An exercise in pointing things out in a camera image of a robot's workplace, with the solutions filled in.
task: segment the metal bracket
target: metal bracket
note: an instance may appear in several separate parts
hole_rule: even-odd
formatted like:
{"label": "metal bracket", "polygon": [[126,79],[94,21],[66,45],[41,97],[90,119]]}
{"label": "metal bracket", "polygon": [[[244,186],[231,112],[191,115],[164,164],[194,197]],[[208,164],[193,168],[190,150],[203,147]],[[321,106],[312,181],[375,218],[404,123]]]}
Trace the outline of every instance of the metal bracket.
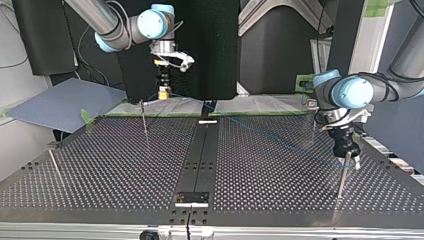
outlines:
{"label": "metal bracket", "polygon": [[180,192],[176,198],[175,207],[207,208],[209,206],[208,192]]}
{"label": "metal bracket", "polygon": [[267,12],[279,6],[287,6],[296,10],[319,33],[325,33],[327,28],[332,25],[331,19],[324,11],[318,30],[323,10],[318,0],[251,0],[239,15],[239,36],[243,36]]}

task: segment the black metal bar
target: black metal bar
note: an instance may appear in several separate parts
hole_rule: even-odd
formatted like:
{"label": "black metal bar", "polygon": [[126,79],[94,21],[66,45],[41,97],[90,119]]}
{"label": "black metal bar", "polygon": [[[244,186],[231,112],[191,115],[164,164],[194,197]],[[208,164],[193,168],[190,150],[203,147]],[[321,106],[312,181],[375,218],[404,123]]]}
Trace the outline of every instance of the black metal bar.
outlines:
{"label": "black metal bar", "polygon": [[338,69],[349,74],[356,37],[361,23],[365,0],[340,0],[327,70]]}

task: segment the metal rod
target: metal rod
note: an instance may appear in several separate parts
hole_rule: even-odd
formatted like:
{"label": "metal rod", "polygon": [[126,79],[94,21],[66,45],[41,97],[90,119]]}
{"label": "metal rod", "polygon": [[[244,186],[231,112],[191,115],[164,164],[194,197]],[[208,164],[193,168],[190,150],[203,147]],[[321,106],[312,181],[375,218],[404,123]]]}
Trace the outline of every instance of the metal rod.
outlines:
{"label": "metal rod", "polygon": [[54,157],[54,154],[53,154],[53,150],[49,150],[49,154],[52,159],[54,168],[56,169],[56,171],[60,172],[59,165],[57,165],[56,158]]}
{"label": "metal rod", "polygon": [[143,100],[140,101],[140,110],[141,110],[141,116],[143,118],[144,132],[147,133],[147,125],[146,125],[146,118],[144,116],[144,102],[143,102]]}
{"label": "metal rod", "polygon": [[119,24],[116,14],[103,0],[65,0],[94,31],[109,34]]}
{"label": "metal rod", "polygon": [[424,77],[424,19],[418,18],[395,60],[390,66],[391,70],[406,78]]}
{"label": "metal rod", "polygon": [[344,160],[343,169],[342,169],[342,176],[340,177],[340,185],[339,185],[339,192],[337,194],[337,198],[341,198],[343,194],[344,185],[346,182],[346,175],[347,175],[347,166],[352,158],[352,152],[347,152],[346,158]]}

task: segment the cable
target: cable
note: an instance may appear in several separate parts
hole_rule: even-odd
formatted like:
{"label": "cable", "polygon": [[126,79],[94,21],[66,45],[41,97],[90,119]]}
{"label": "cable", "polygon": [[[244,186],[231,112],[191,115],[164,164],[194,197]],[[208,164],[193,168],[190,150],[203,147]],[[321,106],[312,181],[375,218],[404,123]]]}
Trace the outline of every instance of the cable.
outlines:
{"label": "cable", "polygon": [[86,64],[89,68],[92,68],[93,70],[95,70],[96,72],[98,72],[100,75],[102,75],[102,77],[103,77],[103,79],[104,79],[104,81],[105,81],[105,83],[104,83],[104,85],[107,85],[107,86],[109,86],[109,79],[106,77],[106,75],[102,72],[102,71],[100,71],[99,69],[97,69],[97,68],[95,68],[95,67],[93,67],[91,64],[89,64],[85,59],[84,59],[84,57],[82,56],[82,54],[81,54],[81,43],[82,43],[82,40],[84,39],[84,37],[85,37],[85,35],[87,34],[87,32],[88,32],[88,30],[90,29],[90,26],[87,26],[87,28],[85,29],[85,31],[82,33],[82,35],[81,35],[81,37],[80,37],[80,39],[78,40],[78,45],[77,45],[77,53],[78,53],[78,56],[79,56],[79,58],[81,59],[81,61],[84,63],[84,64]]}
{"label": "cable", "polygon": [[[67,27],[68,27],[68,33],[69,33],[69,36],[70,36],[70,38],[71,39],[74,39],[73,38],[73,36],[72,36],[72,32],[70,31],[70,29],[71,29],[71,26],[70,26],[70,24],[69,24],[69,20],[68,20],[68,15],[66,14],[66,10],[65,10],[65,8],[63,8],[63,14],[65,15],[65,20],[66,20],[66,25],[67,25]],[[74,49],[74,52],[75,53],[77,53],[77,48],[76,48],[76,46],[75,46],[75,44],[74,44],[74,42],[72,41],[71,42],[72,43],[72,48]],[[89,70],[89,68],[90,67],[92,67],[92,66],[89,66],[89,65],[87,65],[87,64],[85,64],[82,60],[81,60],[81,58],[80,58],[80,56],[78,55],[78,54],[76,54],[76,59],[77,59],[77,62],[78,62],[78,68],[77,68],[77,71],[78,71],[78,69],[80,68],[80,67],[83,67],[84,69],[85,69],[85,71],[87,72],[87,74],[88,74],[88,77],[89,77],[89,79],[90,79],[90,81],[91,82],[97,82],[97,83],[99,83],[99,84],[104,84],[104,83],[102,83],[102,82],[100,82],[96,77],[94,77],[93,76],[93,74],[91,73],[91,71]]]}
{"label": "cable", "polygon": [[[170,31],[168,34],[166,34],[165,37],[168,36],[169,34],[176,32],[183,24],[184,24],[184,21],[180,21],[180,22],[176,23],[174,29],[172,29],[172,31]],[[179,68],[179,69],[183,68],[182,66],[178,66],[176,64],[171,63],[170,61],[166,60],[164,57],[160,56],[157,52],[155,52],[154,46],[155,46],[156,42],[157,42],[157,40],[153,40],[152,43],[149,45],[151,54],[157,56],[160,60],[168,63],[168,65],[171,66],[171,67]]]}
{"label": "cable", "polygon": [[123,85],[123,84],[124,84],[124,82],[120,82],[120,83],[112,85],[111,87],[116,87],[116,86]]}
{"label": "cable", "polygon": [[[13,7],[12,6],[10,6],[10,5],[8,5],[8,4],[6,4],[6,3],[3,3],[3,2],[0,2],[0,7],[1,6],[5,6],[6,8],[8,8],[10,11],[12,11],[12,12],[15,12],[15,9],[13,9]],[[1,9],[0,8],[0,12],[1,12],[1,14],[6,18],[6,20],[10,23],[10,25],[12,26],[12,28],[13,29],[15,29],[15,31],[18,33],[18,34],[20,34],[20,32],[19,32],[19,29],[13,24],[13,22],[12,22],[12,20],[10,20],[9,19],[9,17],[7,17],[7,15],[6,15],[6,13],[3,11],[3,9]]]}
{"label": "cable", "polygon": [[166,34],[165,37],[167,37],[169,34],[176,32],[183,24],[184,24],[184,21],[179,21],[179,22],[175,23],[174,29],[172,29],[172,31],[170,31],[168,34]]}
{"label": "cable", "polygon": [[322,73],[322,68],[321,68],[321,59],[319,56],[319,38],[320,38],[320,33],[319,33],[319,29],[321,28],[321,22],[322,22],[322,17],[324,16],[324,12],[325,12],[325,6],[327,4],[327,0],[324,0],[324,3],[322,4],[322,11],[321,11],[321,15],[319,16],[319,21],[318,21],[318,36],[317,36],[317,58],[318,58],[318,67],[319,67],[319,73]]}
{"label": "cable", "polygon": [[401,76],[401,75],[395,73],[395,71],[393,71],[391,66],[389,67],[389,72],[391,74],[393,74],[395,77],[399,78],[399,79],[391,79],[391,81],[393,81],[393,82],[410,83],[410,82],[422,82],[422,81],[424,81],[424,78],[410,78],[410,77]]}
{"label": "cable", "polygon": [[[0,7],[4,6],[6,8],[8,8],[10,11],[15,12],[15,9],[13,9],[13,7],[5,2],[0,2]],[[7,17],[6,13],[3,11],[3,9],[0,8],[0,12],[1,14],[6,18],[6,20],[10,23],[10,25],[13,27],[13,29],[15,29],[15,31],[20,34],[19,29],[17,27],[15,27],[15,25],[12,23],[12,21]],[[24,60],[16,63],[16,64],[11,64],[11,65],[7,65],[7,66],[0,66],[0,69],[7,69],[7,68],[13,68],[13,67],[17,67],[20,66],[22,64],[24,64],[26,61],[28,61],[28,56],[25,57]]]}
{"label": "cable", "polygon": [[12,64],[12,65],[9,65],[9,66],[0,66],[0,69],[17,67],[17,66],[20,66],[20,65],[24,64],[26,61],[28,61],[28,56],[23,61],[21,61],[19,63]]}
{"label": "cable", "polygon": [[79,73],[78,73],[77,71],[74,71],[74,73],[75,73],[75,75],[77,75],[77,78],[78,78],[79,80],[81,80],[81,76],[79,75]]}
{"label": "cable", "polygon": [[[183,98],[190,98],[190,97],[182,96],[182,95],[175,94],[175,93],[172,93],[171,95],[174,95],[174,96],[177,96],[177,97],[183,97]],[[283,145],[283,147],[285,147],[285,148],[287,148],[287,149],[289,149],[289,150],[291,150],[291,151],[293,151],[293,152],[296,152],[296,153],[299,153],[299,154],[301,154],[301,155],[307,156],[307,157],[309,157],[309,158],[311,158],[311,159],[314,159],[314,160],[317,160],[317,161],[323,162],[324,164],[328,164],[328,165],[329,165],[329,166],[331,166],[331,167],[335,166],[336,161],[331,161],[331,162],[330,162],[330,161],[327,161],[327,160],[323,160],[323,159],[317,158],[317,157],[315,157],[312,153],[309,153],[308,151],[306,151],[306,150],[304,150],[304,149],[302,149],[302,148],[298,148],[298,147],[292,146],[290,143],[287,143],[286,141],[284,141],[283,139],[281,139],[280,137],[278,137],[278,136],[276,136],[276,135],[274,135],[274,134],[268,133],[268,132],[266,132],[266,131],[262,131],[262,130],[255,129],[255,128],[253,128],[253,127],[249,126],[249,125],[248,125],[247,123],[245,123],[245,122],[242,122],[242,121],[237,120],[237,119],[235,119],[235,118],[233,118],[233,117],[230,117],[230,116],[228,116],[228,114],[225,114],[225,113],[222,113],[222,112],[217,111],[215,108],[213,108],[213,107],[211,107],[211,106],[209,106],[209,105],[207,105],[207,104],[204,104],[202,101],[199,101],[199,100],[197,100],[197,99],[192,99],[192,101],[199,102],[199,103],[200,103],[200,104],[202,104],[203,106],[205,106],[205,107],[207,107],[207,108],[209,108],[209,109],[211,109],[211,110],[214,110],[215,112],[217,112],[217,113],[221,114],[224,118],[227,118],[227,119],[229,119],[230,121],[235,122],[235,123],[237,123],[237,124],[241,125],[243,128],[245,128],[245,129],[247,129],[247,130],[250,130],[250,131],[253,131],[253,132],[259,133],[259,134],[261,134],[261,135],[263,135],[263,136],[265,136],[265,137],[267,137],[267,138],[270,138],[270,139],[275,140],[276,142],[278,142],[278,143],[280,143],[281,145]],[[352,167],[354,167],[354,166],[353,166],[353,165],[346,166],[346,168],[352,168]]]}
{"label": "cable", "polygon": [[422,18],[424,18],[424,10],[421,8],[421,6],[417,3],[415,0],[409,0],[412,7],[415,9],[415,11],[420,15]]}

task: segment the black cable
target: black cable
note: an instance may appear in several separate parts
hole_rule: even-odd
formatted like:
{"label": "black cable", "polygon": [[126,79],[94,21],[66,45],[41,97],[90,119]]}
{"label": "black cable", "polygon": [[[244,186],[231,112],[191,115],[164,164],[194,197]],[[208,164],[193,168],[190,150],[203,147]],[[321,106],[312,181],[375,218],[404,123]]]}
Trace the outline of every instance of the black cable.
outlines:
{"label": "black cable", "polygon": [[421,6],[417,3],[415,0],[409,0],[414,10],[420,15],[422,18],[424,18],[424,10],[421,8]]}
{"label": "black cable", "polygon": [[117,84],[113,84],[111,87],[116,87],[116,86],[123,85],[123,84],[124,84],[124,82],[120,82],[120,83],[117,83]]}
{"label": "black cable", "polygon": [[109,79],[106,77],[106,75],[100,71],[99,69],[95,68],[93,65],[89,64],[82,56],[81,54],[81,45],[82,45],[82,41],[84,40],[85,35],[87,34],[88,30],[90,30],[90,26],[87,26],[87,28],[85,29],[85,31],[83,32],[83,34],[81,35],[81,37],[78,40],[78,45],[77,45],[77,55],[79,56],[79,59],[89,68],[92,68],[94,71],[98,72],[103,80],[104,83],[103,85],[108,85],[109,86]]}
{"label": "black cable", "polygon": [[321,22],[322,22],[322,17],[324,15],[325,12],[325,5],[327,4],[327,0],[324,0],[323,4],[322,4],[322,11],[321,11],[321,15],[319,16],[319,21],[318,21],[318,37],[317,37],[317,58],[318,58],[318,67],[319,67],[319,73],[321,73],[321,60],[320,60],[320,56],[319,56],[319,39],[320,39],[320,33],[319,33],[319,29],[321,28]]}
{"label": "black cable", "polygon": [[392,81],[393,79],[386,77],[386,75],[384,75],[382,73],[366,73],[366,72],[359,72],[357,74],[352,74],[352,75],[357,75],[359,77],[361,77],[361,76],[372,77],[373,79],[384,83],[386,85],[386,88],[391,89],[393,91],[393,94],[395,94],[395,99],[391,100],[391,102],[399,101],[399,99],[400,99],[399,92],[390,83],[390,81]]}
{"label": "black cable", "polygon": [[0,69],[17,67],[17,66],[20,66],[20,65],[24,64],[26,61],[28,61],[28,56],[23,61],[21,61],[19,63],[8,65],[8,66],[0,66]]}
{"label": "black cable", "polygon": [[394,81],[394,82],[410,83],[410,82],[422,82],[422,81],[424,81],[424,78],[410,78],[410,77],[401,76],[401,75],[395,73],[395,71],[393,71],[391,66],[389,67],[389,72],[391,74],[393,74],[393,76],[399,78],[399,79],[392,79],[391,80],[391,81]]}
{"label": "black cable", "polygon": [[[68,18],[68,15],[66,14],[65,7],[63,7],[63,14],[65,15],[66,25],[68,27],[68,33],[69,33],[69,36],[70,36],[70,38],[72,40],[74,38],[72,37],[71,25],[69,24],[69,18]],[[71,42],[72,42],[72,48],[73,48],[74,52],[76,53],[77,52],[76,46],[74,45],[74,42],[73,41],[71,41]],[[76,55],[77,62],[78,62],[78,68],[77,68],[77,70],[79,69],[80,66],[82,66],[86,70],[86,72],[88,73],[91,82],[94,82],[95,81],[95,82],[97,82],[99,84],[106,85],[106,79],[105,79],[106,76],[104,75],[104,73],[102,73],[100,70],[98,70],[97,68],[93,67],[92,65],[84,62],[84,59],[81,59],[81,57],[78,54],[75,54],[75,55]],[[104,82],[102,83],[96,77],[94,77],[94,75],[91,73],[91,71],[88,68],[91,68],[91,69],[95,70],[96,72],[98,72],[103,77],[103,81]]]}

